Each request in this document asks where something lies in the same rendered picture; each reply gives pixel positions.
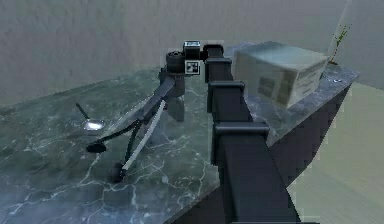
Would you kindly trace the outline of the thin green plant sprig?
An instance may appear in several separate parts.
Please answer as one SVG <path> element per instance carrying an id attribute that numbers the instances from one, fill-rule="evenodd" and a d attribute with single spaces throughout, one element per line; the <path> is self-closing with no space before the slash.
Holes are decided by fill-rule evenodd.
<path id="1" fill-rule="evenodd" d="M 335 46 L 334 46 L 332 54 L 329 57 L 329 61 L 328 61 L 329 64 L 336 65 L 335 58 L 336 58 L 339 46 L 342 43 L 343 39 L 347 36 L 347 34 L 350 31 L 351 27 L 352 27 L 351 24 L 341 25 L 340 32 L 338 34 L 334 35 Z"/>

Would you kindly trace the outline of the dark green marble counter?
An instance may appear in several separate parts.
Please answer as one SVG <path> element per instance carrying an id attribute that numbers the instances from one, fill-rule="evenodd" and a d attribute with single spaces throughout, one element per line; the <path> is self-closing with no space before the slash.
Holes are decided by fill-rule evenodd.
<path id="1" fill-rule="evenodd" d="M 184 121 L 165 109 L 121 182 L 112 174 L 132 132 L 106 141 L 103 153 L 86 150 L 138 117 L 162 67 L 0 109 L 0 224 L 225 224 L 204 74 L 185 77 Z M 355 79 L 353 70 L 328 65 L 318 88 L 288 109 L 248 95 L 245 85 L 292 202 L 290 184 L 313 161 Z M 84 130 L 76 103 L 105 127 Z"/>

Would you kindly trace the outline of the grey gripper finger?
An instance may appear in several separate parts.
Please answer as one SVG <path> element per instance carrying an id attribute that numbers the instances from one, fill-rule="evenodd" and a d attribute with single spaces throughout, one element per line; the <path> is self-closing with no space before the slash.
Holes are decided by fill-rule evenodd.
<path id="1" fill-rule="evenodd" d="M 133 129 L 132 134 L 130 136 L 128 146 L 126 149 L 126 154 L 124 157 L 124 163 L 116 163 L 114 167 L 114 173 L 112 174 L 112 181 L 114 183 L 121 182 L 128 169 L 133 165 L 134 161 L 137 159 L 139 153 L 142 151 L 150 137 L 152 136 L 156 126 L 158 125 L 161 115 L 164 111 L 166 102 L 162 100 L 159 104 L 158 109 L 156 110 L 156 113 L 150 118 L 150 126 L 145 132 L 144 136 L 136 146 L 136 148 L 133 148 L 135 139 L 137 137 L 137 134 L 139 133 L 139 130 L 143 126 L 144 122 L 140 121 Z"/>
<path id="2" fill-rule="evenodd" d="M 92 142 L 91 144 L 89 144 L 86 147 L 86 150 L 88 152 L 90 152 L 90 153 L 103 153 L 103 152 L 105 152 L 107 150 L 107 148 L 105 146 L 105 142 L 106 141 L 109 141 L 109 140 L 111 140 L 113 138 L 121 136 L 124 133 L 127 133 L 127 132 L 131 131 L 132 129 L 136 128 L 136 127 L 139 127 L 141 124 L 142 124 L 141 120 L 135 120 L 133 123 L 128 125 L 126 128 L 123 128 L 123 129 L 121 129 L 119 131 L 116 131 L 116 132 L 114 132 L 112 134 L 109 134 L 109 135 L 107 135 L 105 137 L 99 138 L 96 141 Z"/>

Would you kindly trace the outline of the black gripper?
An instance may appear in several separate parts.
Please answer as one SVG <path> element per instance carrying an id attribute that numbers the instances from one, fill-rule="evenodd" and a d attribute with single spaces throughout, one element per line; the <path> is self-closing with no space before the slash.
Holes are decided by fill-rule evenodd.
<path id="1" fill-rule="evenodd" d="M 140 109 L 139 117 L 144 122 L 148 122 L 156 114 L 162 101 L 165 101 L 165 109 L 175 121 L 184 121 L 184 59 L 184 54 L 179 51 L 166 54 L 166 63 L 158 73 L 160 85 Z"/>

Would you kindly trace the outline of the pale cardboard box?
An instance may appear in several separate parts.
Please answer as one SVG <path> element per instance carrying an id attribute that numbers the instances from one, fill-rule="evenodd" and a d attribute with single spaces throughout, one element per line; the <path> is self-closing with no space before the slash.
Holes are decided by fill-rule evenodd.
<path id="1" fill-rule="evenodd" d="M 328 57 L 319 52 L 267 41 L 234 51 L 233 77 L 248 95 L 290 108 L 319 86 Z"/>

